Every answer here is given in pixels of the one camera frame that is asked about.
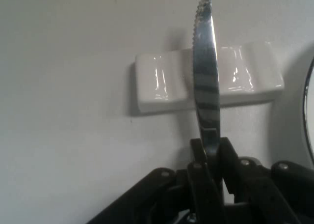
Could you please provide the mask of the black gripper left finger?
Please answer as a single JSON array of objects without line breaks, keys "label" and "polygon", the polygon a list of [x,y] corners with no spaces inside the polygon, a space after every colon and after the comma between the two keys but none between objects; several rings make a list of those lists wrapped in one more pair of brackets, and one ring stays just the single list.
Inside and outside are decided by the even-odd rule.
[{"label": "black gripper left finger", "polygon": [[221,195],[200,139],[190,141],[193,161],[177,171],[157,168],[93,217],[91,224],[173,224],[182,211],[198,223],[224,218]]}]

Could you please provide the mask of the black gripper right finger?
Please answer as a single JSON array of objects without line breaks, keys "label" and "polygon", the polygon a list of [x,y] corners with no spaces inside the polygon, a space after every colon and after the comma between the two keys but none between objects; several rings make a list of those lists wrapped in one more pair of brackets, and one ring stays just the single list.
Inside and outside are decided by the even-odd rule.
[{"label": "black gripper right finger", "polygon": [[270,168],[254,158],[239,157],[221,138],[220,171],[235,203],[227,213],[235,224],[312,224],[314,171],[287,160]]}]

